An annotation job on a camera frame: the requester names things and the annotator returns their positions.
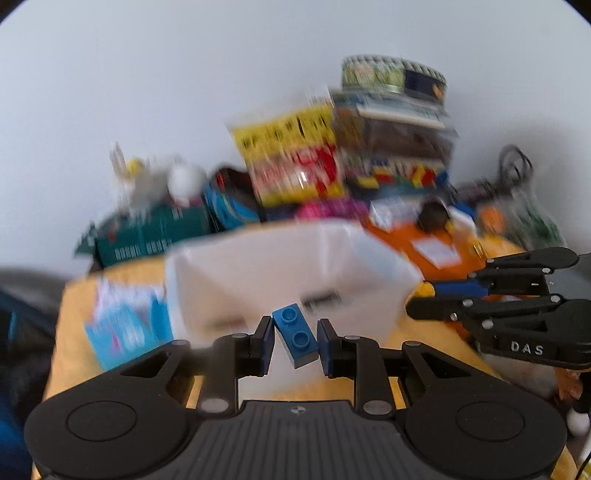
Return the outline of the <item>clear toy bricks container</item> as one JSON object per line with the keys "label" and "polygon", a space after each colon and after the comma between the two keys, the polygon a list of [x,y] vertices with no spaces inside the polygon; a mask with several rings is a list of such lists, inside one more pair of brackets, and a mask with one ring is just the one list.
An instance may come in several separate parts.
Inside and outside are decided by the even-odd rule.
{"label": "clear toy bricks container", "polygon": [[334,89],[331,99],[349,187],[423,191],[448,184],[458,134],[442,102],[376,89]]}

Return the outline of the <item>orange cardboard box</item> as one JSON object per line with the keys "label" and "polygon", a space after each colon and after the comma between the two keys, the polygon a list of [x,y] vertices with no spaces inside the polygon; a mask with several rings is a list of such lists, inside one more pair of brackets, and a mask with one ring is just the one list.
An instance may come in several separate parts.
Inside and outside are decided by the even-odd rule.
{"label": "orange cardboard box", "polygon": [[482,249],[468,231],[460,231],[456,236],[446,229],[426,233],[412,222],[386,231],[370,220],[363,227],[406,256],[428,281],[465,279],[485,264]]}

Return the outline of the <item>blue small brick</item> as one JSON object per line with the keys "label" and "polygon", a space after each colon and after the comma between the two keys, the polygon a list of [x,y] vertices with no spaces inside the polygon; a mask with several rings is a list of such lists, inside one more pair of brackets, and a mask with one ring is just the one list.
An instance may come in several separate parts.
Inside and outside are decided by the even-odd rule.
{"label": "blue small brick", "polygon": [[294,369],[318,359],[318,342],[297,304],[274,310],[271,316]]}

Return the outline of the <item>dark green crate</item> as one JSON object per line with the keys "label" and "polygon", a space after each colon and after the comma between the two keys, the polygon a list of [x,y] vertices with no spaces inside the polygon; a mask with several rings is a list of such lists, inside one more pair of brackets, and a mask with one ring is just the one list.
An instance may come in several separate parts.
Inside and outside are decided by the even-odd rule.
{"label": "dark green crate", "polygon": [[171,245],[214,233],[206,207],[163,204],[139,216],[115,213],[91,223],[81,236],[75,256],[89,256],[101,268],[163,254]]}

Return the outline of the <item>yellow red snack bag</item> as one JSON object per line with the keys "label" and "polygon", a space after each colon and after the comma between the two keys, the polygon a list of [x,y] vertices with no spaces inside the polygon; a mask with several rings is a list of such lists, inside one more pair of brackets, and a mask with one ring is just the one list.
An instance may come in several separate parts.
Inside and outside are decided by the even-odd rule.
{"label": "yellow red snack bag", "polygon": [[297,102],[228,126],[263,207],[304,204],[345,195],[332,130],[332,103]]}

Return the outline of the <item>round decorated tin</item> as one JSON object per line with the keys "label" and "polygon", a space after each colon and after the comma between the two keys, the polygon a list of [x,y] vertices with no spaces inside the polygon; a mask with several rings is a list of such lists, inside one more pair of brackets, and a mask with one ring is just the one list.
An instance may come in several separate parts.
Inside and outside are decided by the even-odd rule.
{"label": "round decorated tin", "polygon": [[444,105],[447,79],[425,64],[384,55],[353,55],[342,60],[342,88],[407,95]]}

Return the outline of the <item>white plastic bag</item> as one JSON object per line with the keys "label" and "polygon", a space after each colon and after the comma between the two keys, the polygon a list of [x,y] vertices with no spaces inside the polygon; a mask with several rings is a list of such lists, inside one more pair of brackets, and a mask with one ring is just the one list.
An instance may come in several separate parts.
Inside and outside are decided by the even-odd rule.
{"label": "white plastic bag", "polygon": [[166,202],[187,207],[200,198],[207,183],[204,168],[177,154],[126,157],[114,142],[109,160],[116,208],[123,214],[140,214]]}

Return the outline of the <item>light blue small box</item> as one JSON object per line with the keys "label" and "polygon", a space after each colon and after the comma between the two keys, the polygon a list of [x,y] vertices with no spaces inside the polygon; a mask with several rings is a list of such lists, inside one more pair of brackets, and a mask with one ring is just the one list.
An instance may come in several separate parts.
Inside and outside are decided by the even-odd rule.
{"label": "light blue small box", "polygon": [[104,370],[111,370],[173,340],[164,287],[101,279],[84,331]]}

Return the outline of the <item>blue black fabric bag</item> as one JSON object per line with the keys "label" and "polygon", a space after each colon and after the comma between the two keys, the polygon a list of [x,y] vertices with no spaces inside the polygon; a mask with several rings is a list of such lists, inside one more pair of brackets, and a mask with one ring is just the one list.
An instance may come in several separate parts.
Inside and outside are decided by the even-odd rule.
{"label": "blue black fabric bag", "polygon": [[28,479],[24,425],[51,371],[66,280],[28,269],[1,270],[1,477]]}

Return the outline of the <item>white plastic storage bin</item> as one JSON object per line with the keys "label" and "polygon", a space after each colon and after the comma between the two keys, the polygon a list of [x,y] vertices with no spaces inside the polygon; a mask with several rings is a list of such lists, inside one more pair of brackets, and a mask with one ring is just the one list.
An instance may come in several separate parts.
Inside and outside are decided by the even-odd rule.
{"label": "white plastic storage bin", "polygon": [[342,335],[386,340],[423,275],[353,222],[280,222],[184,241],[165,255],[176,339],[207,345],[290,304],[308,325],[328,318]]}

